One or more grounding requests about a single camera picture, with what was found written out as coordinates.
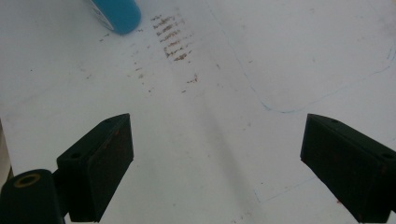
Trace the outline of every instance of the white surface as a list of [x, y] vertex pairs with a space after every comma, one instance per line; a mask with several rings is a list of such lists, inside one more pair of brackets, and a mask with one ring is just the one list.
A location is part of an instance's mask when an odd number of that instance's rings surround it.
[[395, 4], [137, 3], [138, 30], [119, 36], [78, 0], [0, 1], [14, 173], [54, 171], [130, 113], [135, 161], [101, 223], [356, 223], [300, 162], [304, 123], [340, 119], [396, 148]]

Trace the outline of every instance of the screw hole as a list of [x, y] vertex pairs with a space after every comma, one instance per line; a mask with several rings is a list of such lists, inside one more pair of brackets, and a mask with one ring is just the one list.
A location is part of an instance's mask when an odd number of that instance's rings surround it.
[[80, 156], [81, 156], [81, 154], [79, 154], [78, 152], [76, 152], [76, 153], [73, 153], [73, 154], [72, 154], [71, 158], [72, 158], [72, 159], [78, 159]]
[[382, 157], [384, 157], [385, 159], [388, 159], [388, 160], [394, 159], [394, 157], [392, 155], [388, 154], [388, 153], [383, 153]]
[[14, 187], [21, 189], [21, 188], [26, 188], [31, 185], [33, 185], [35, 182], [37, 182], [40, 179], [39, 174], [31, 174], [31, 175], [26, 175], [21, 178], [19, 178], [15, 183]]

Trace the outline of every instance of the blue object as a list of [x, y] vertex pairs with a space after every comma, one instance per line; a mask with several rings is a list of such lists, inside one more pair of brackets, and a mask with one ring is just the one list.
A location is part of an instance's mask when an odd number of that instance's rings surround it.
[[99, 21], [113, 32], [124, 35], [140, 22], [140, 9], [134, 0], [88, 0]]

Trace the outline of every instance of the smudge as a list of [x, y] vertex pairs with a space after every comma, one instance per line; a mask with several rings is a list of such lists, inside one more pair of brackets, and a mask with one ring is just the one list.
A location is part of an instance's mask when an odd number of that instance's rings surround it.
[[194, 74], [194, 79], [191, 81], [188, 81], [187, 83], [197, 83], [198, 82], [198, 75]]
[[163, 16], [163, 15], [155, 16], [155, 17], [154, 17], [154, 18], [152, 18], [151, 20], [152, 20], [152, 21], [159, 20], [159, 19], [160, 19], [162, 16]]
[[165, 28], [163, 28], [162, 31], [157, 32], [157, 36], [160, 36], [160, 35], [162, 35], [163, 33], [165, 33], [166, 31], [172, 29], [173, 26], [174, 26], [173, 24], [167, 25]]
[[183, 47], [180, 47], [179, 49], [176, 49], [176, 50], [174, 50], [174, 51], [172, 51], [172, 52], [170, 52], [170, 53], [168, 53], [167, 47], [165, 47], [163, 50], [165, 51], [166, 58], [169, 58], [169, 56], [174, 55], [174, 54], [176, 54], [178, 51], [183, 50], [183, 49], [184, 49]]
[[177, 45], [177, 44], [179, 44], [179, 43], [180, 43], [180, 40], [177, 40], [177, 41], [175, 41], [175, 42], [170, 43], [170, 44], [168, 45], [168, 47], [173, 47], [174, 45]]
[[186, 53], [184, 53], [184, 54], [182, 54], [182, 55], [178, 56], [177, 58], [175, 58], [175, 59], [174, 59], [174, 61], [180, 61], [180, 60], [183, 60], [183, 59], [185, 59], [186, 57], [187, 57], [187, 54], [186, 54]]
[[170, 37], [178, 35], [180, 33], [180, 30], [176, 30], [170, 34], [168, 34], [166, 37], [164, 37], [162, 40], [160, 40], [160, 42], [162, 43], [163, 41], [168, 40]]
[[153, 25], [152, 27], [154, 27], [154, 29], [157, 29], [158, 27], [163, 26], [166, 23], [168, 23], [170, 20], [174, 21], [175, 17], [169, 16], [169, 17], [166, 17], [165, 19], [161, 19], [160, 23], [158, 23], [157, 25]]

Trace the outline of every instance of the scribble marks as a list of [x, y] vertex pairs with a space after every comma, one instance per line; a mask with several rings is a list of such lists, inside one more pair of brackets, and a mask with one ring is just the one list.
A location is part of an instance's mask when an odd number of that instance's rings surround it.
[[151, 22], [163, 45], [166, 58], [177, 62], [188, 57], [191, 53], [193, 33], [187, 31], [186, 22], [181, 17], [178, 8], [176, 8], [175, 15], [167, 17], [158, 15], [152, 18]]

